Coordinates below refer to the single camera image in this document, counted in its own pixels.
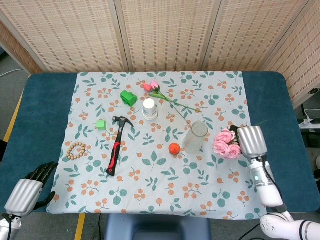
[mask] hammer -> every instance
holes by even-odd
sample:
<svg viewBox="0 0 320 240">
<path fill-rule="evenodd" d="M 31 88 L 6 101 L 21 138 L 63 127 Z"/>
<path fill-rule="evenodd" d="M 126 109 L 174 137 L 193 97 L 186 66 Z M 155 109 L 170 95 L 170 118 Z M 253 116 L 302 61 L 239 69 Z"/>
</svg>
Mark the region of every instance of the hammer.
<svg viewBox="0 0 320 240">
<path fill-rule="evenodd" d="M 119 122 L 120 124 L 119 124 L 118 134 L 116 136 L 115 143 L 113 145 L 110 163 L 106 170 L 106 173 L 109 174 L 110 176 L 115 175 L 117 159 L 119 157 L 120 146 L 121 146 L 122 130 L 124 129 L 124 126 L 126 123 L 129 123 L 134 128 L 134 125 L 129 121 L 129 119 L 127 119 L 124 116 L 121 116 L 121 117 L 114 116 L 112 120 L 114 122 Z"/>
</svg>

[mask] robotic hand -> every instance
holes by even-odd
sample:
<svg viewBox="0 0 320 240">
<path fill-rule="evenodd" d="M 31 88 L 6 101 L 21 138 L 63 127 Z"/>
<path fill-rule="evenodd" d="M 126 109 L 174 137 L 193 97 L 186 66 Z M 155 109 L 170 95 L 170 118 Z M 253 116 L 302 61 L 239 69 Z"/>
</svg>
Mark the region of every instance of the robotic hand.
<svg viewBox="0 0 320 240">
<path fill-rule="evenodd" d="M 275 213 L 264 215 L 260 227 L 264 234 L 273 239 L 318 240 L 320 224 L 307 220 L 294 221 L 282 200 L 267 162 L 267 145 L 259 126 L 237 129 L 242 154 L 249 159 L 251 174 L 262 204 Z"/>
<path fill-rule="evenodd" d="M 15 239 L 22 226 L 21 218 L 51 202 L 56 194 L 54 191 L 44 201 L 37 201 L 57 166 L 58 163 L 53 161 L 40 165 L 35 171 L 18 181 L 4 206 L 7 213 L 2 214 L 4 219 L 0 221 L 0 240 Z"/>
</svg>

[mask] glass jar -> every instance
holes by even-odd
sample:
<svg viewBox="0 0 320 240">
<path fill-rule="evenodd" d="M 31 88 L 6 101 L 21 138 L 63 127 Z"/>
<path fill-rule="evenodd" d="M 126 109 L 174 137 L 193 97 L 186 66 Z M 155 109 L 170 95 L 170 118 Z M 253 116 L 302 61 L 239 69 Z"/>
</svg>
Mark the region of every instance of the glass jar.
<svg viewBox="0 0 320 240">
<path fill-rule="evenodd" d="M 182 141 L 182 147 L 188 154 L 196 154 L 200 151 L 208 133 L 207 125 L 202 121 L 196 121 Z"/>
</svg>

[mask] woven panel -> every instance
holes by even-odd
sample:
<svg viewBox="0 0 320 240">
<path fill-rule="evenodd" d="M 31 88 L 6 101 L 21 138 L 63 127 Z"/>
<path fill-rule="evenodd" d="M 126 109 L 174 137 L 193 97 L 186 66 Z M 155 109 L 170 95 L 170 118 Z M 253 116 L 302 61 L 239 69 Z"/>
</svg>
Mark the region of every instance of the woven panel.
<svg viewBox="0 0 320 240">
<path fill-rule="evenodd" d="M 311 84 L 320 82 L 319 16 L 320 1 L 313 0 L 309 9 L 291 26 L 263 69 L 284 75 L 292 100 L 307 94 Z"/>
<path fill-rule="evenodd" d="M 30 54 L 20 45 L 12 33 L 0 22 L 0 42 L 1 45 L 21 63 L 29 74 L 41 73 L 42 70 L 30 57 Z"/>
<path fill-rule="evenodd" d="M 124 71 L 106 0 L 0 1 L 50 72 Z"/>
<path fill-rule="evenodd" d="M 196 70 L 219 2 L 122 0 L 134 71 Z"/>
<path fill-rule="evenodd" d="M 203 68 L 254 70 L 305 4 L 306 0 L 227 0 Z"/>
</svg>

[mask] floral tablecloth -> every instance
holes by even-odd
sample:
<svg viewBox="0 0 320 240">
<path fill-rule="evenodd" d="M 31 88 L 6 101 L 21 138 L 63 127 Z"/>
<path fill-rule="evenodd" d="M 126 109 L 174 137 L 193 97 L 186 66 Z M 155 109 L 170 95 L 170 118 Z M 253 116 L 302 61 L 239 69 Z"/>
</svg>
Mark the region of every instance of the floral tablecloth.
<svg viewBox="0 0 320 240">
<path fill-rule="evenodd" d="M 198 154 L 182 148 L 169 154 L 190 126 L 168 102 L 155 98 L 159 116 L 142 114 L 148 97 L 143 83 L 156 80 L 172 100 L 200 109 L 176 108 L 189 123 L 208 126 Z M 133 107 L 120 98 L 123 90 L 138 96 Z M 123 129 L 115 176 L 109 176 L 111 151 L 118 131 L 113 116 L 131 120 Z M 96 128 L 105 120 L 106 130 Z M 81 72 L 77 76 L 47 211 L 61 213 L 171 214 L 210 219 L 255 219 L 266 214 L 251 178 L 249 163 L 213 153 L 214 137 L 230 125 L 250 125 L 241 72 Z M 66 153 L 75 142 L 85 144 L 81 158 Z M 74 152 L 81 151 L 75 147 Z"/>
</svg>

